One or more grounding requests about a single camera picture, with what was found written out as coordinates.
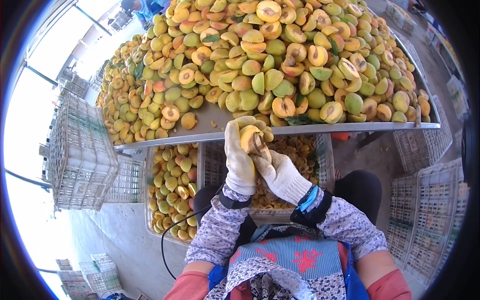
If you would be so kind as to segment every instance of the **concrete floor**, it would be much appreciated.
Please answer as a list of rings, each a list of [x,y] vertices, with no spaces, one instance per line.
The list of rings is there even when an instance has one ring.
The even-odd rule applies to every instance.
[[[453,104],[446,89],[450,79],[448,72],[438,54],[430,45],[425,44],[425,31],[416,17],[417,29],[412,36],[404,33],[383,13],[386,8],[384,0],[367,0],[368,5],[389,26],[409,37],[415,46],[429,81],[432,94],[438,95],[452,131],[455,135],[461,130],[462,123],[457,120]],[[370,145],[356,149],[356,143],[363,137],[359,134],[348,141],[333,140],[335,167],[342,175],[356,169],[374,172],[382,183],[382,203],[377,219],[377,227],[386,232],[388,226],[390,180],[401,176],[404,171],[396,150],[393,135],[387,133]],[[457,143],[454,140],[442,162],[459,157]],[[160,238],[149,234],[145,229],[144,205],[106,204],[100,212],[70,211],[73,247],[77,257],[71,258],[74,269],[78,262],[90,260],[90,254],[106,252],[118,266],[120,279],[127,296],[135,298],[143,291],[152,299],[161,299],[171,289],[174,280],[166,271],[161,257]],[[187,248],[165,241],[165,257],[170,270],[178,276],[183,269],[183,259]],[[421,296],[425,287],[415,278],[405,275],[413,291],[414,299]]]

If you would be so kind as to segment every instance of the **apron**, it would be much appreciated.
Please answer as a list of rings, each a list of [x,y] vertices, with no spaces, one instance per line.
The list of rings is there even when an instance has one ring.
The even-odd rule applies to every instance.
[[[298,225],[270,227],[286,231]],[[205,299],[229,299],[229,293],[249,280],[252,294],[259,299],[369,299],[365,287],[353,268],[350,245],[345,275],[340,263],[336,240],[291,235],[256,241],[238,247],[229,266],[215,266],[209,274],[209,290]]]

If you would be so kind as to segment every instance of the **black cable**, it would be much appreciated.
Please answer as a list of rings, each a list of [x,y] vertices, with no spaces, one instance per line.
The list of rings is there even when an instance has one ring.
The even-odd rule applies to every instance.
[[[212,205],[209,205],[209,206],[207,206],[207,207],[204,207],[204,208],[202,208],[201,210],[199,210],[198,212],[194,213],[193,215],[190,215],[190,216],[185,217],[185,218],[183,218],[182,220],[180,220],[180,221],[178,221],[178,222],[176,222],[176,223],[173,223],[170,227],[168,227],[167,229],[165,229],[165,231],[163,232],[163,234],[162,234],[162,241],[160,242],[160,245],[161,245],[161,248],[162,248],[163,264],[165,265],[165,268],[167,268],[167,271],[170,273],[170,275],[173,277],[173,279],[177,280],[177,278],[172,274],[172,272],[171,272],[170,269],[168,268],[168,266],[167,266],[167,261],[165,260],[165,254],[164,254],[164,252],[163,252],[163,238],[165,237],[165,234],[166,234],[172,227],[174,227],[175,225],[177,225],[177,224],[185,221],[185,220],[188,219],[188,218],[193,217],[194,215],[197,215],[197,214],[201,213],[202,211],[204,211],[204,210],[206,210],[206,209],[210,209],[211,207],[212,207]]]

